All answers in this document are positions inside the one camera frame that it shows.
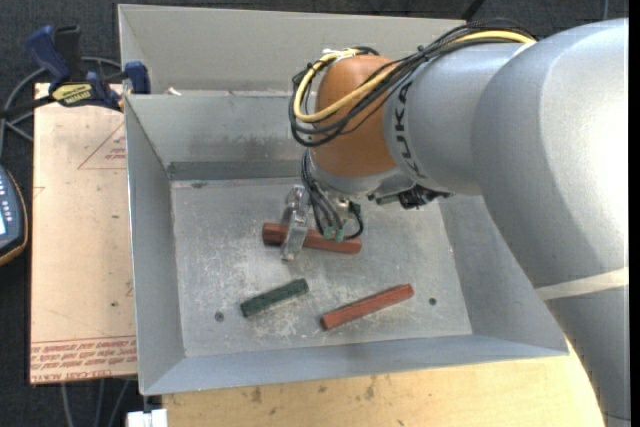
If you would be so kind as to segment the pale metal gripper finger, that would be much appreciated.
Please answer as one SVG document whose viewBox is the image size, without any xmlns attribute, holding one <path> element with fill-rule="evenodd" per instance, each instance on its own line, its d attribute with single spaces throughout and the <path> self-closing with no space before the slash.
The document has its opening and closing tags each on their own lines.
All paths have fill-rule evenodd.
<svg viewBox="0 0 640 427">
<path fill-rule="evenodd" d="M 288 214 L 292 209 L 303 210 L 303 186 L 295 185 L 286 196 L 286 206 L 282 216 L 282 224 L 285 226 Z"/>
<path fill-rule="evenodd" d="M 304 210 L 292 209 L 285 223 L 285 238 L 282 243 L 282 258 L 295 260 L 301 252 L 308 232 L 308 218 Z"/>
</svg>

